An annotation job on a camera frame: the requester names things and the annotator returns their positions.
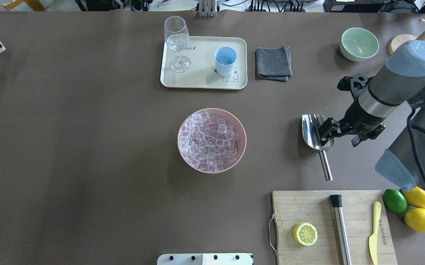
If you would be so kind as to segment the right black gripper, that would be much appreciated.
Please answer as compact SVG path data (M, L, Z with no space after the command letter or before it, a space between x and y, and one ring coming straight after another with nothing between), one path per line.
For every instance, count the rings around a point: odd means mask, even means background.
M365 112L358 103L358 96L364 89L369 88L371 80L372 77L361 74L340 79L337 89L351 92L353 103L345 112L343 119L336 121L329 117L319 126L318 134L322 146L344 135L355 135L351 140L352 146L358 146L362 141L376 139L384 131L384 119Z

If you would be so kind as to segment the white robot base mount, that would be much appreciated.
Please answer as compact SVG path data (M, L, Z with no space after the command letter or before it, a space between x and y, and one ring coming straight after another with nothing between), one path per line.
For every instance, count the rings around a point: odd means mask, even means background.
M157 265L253 265L251 253L162 254Z

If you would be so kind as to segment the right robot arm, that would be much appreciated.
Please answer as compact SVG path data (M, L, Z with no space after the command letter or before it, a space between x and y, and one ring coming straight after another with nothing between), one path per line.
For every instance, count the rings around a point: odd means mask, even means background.
M401 44L375 76L343 78L337 86L350 91L353 102L340 120L326 119L317 126L325 144L344 135L354 136L352 145L377 138L384 120L400 105L411 111L405 128L383 152L375 170L403 191L425 190L425 41Z

